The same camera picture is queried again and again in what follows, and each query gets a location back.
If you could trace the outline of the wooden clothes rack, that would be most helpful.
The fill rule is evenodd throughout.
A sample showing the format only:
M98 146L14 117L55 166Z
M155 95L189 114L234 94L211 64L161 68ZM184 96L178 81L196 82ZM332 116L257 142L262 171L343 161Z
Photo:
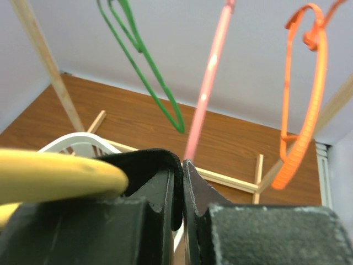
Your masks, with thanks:
M77 131L83 131L84 127L76 108L71 100L69 92L63 82L61 74L54 62L46 41L41 33L39 25L36 21L34 13L31 11L27 1L12 1L12 7L20 20L23 29L27 33L29 39L42 64L50 78L61 105L67 113L73 127ZM322 104L319 112L317 124L314 129L313 137L324 128L327 123L347 104L352 98L352 80L347 80L342 87L336 92L327 104ZM235 189L243 190L253 194L253 203L258 203L260 194L271 183L282 165L279 159L267 174L262 173L263 157L259 156L256 169L255 183L251 184L239 179L227 177L215 172L198 169L198 173L202 178L215 183L223 184Z

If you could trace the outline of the green velvet hanger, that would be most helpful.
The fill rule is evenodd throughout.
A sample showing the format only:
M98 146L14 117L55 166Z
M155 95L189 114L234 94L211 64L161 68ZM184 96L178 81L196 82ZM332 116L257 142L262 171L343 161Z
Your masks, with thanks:
M105 24L112 33L114 39L117 41L118 45L121 47L124 55L127 57L132 68L134 69L136 75L141 80L145 89L152 97L158 108L168 119L171 125L179 133L185 132L185 123L181 110L175 100L171 90L166 85L164 78L162 77L161 72L159 71L157 65L150 52L148 51L145 42L142 39L142 36L138 30L135 17L131 6L128 1L96 1L97 7L100 15L105 21ZM144 59L146 65L148 66L151 74L154 76L156 83L159 85L161 91L163 91L167 100L172 108L170 112L162 101L157 96L154 86L150 84L148 78L144 75L143 70L139 67L138 62L133 58L133 55L130 53L129 48L127 47L125 41L132 46L137 54Z

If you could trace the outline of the white plastic laundry basket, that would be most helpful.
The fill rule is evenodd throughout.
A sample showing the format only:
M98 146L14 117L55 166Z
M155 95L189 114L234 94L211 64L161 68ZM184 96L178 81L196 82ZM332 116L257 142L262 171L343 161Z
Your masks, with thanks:
M43 147L40 152L75 152L79 157L96 158L121 152L106 140L87 133L76 132L62 136ZM172 243L176 248L181 239L181 228L172 231L170 217L159 215L145 197L121 197L113 200L76 201L83 209L72 214L72 220L82 220L95 233L101 232L102 242L112 242L122 249L136 251L141 243L166 250Z

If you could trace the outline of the yellow hanger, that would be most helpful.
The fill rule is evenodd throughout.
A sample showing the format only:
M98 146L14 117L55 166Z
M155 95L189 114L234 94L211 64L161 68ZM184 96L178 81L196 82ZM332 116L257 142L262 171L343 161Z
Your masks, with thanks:
M1 228L21 203L111 193L121 195L126 173L107 162L74 155L1 149Z

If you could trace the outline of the black garment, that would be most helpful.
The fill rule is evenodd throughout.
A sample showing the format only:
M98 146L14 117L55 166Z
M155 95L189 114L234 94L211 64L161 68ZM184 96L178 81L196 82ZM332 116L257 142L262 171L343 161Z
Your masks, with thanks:
M170 217L172 231L183 218L183 168L179 157L166 149L145 149L97 157L121 169L129 180L124 197L145 197L159 215Z

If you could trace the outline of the pink wavy hanger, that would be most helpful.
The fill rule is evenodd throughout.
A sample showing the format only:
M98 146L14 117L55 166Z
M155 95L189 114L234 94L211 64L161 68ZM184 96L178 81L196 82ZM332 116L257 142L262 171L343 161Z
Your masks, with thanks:
M213 83L216 78L224 41L229 27L231 16L234 12L235 0L225 1L218 26L213 38L204 78L202 81L199 99L192 119L188 141L184 152L184 159L193 160L199 143L202 126L206 116L207 105L211 96Z

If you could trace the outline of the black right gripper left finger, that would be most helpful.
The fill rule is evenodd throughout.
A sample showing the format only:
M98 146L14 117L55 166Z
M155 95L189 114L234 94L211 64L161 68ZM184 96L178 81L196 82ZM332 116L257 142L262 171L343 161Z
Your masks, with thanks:
M2 264L170 264L174 174L129 197L23 204L1 233Z

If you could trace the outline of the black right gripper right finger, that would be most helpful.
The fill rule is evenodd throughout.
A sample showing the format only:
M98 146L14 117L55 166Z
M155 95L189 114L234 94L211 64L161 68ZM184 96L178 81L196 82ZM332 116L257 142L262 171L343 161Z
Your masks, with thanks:
M187 264L351 264L352 243L324 206L235 204L185 160Z

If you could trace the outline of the orange hanger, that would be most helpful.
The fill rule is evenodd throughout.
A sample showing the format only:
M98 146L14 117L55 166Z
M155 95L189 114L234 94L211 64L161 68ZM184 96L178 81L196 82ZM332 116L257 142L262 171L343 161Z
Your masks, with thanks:
M279 157L282 162L271 186L283 190L298 171L314 135L322 105L328 64L328 38L326 28L343 1L334 1L327 12L314 3L307 3L296 10L285 25L287 30L284 93L280 132ZM293 47L301 38L304 46L315 54L313 81L304 93L306 111L301 129L290 133L290 112L299 101L299 93L292 89Z

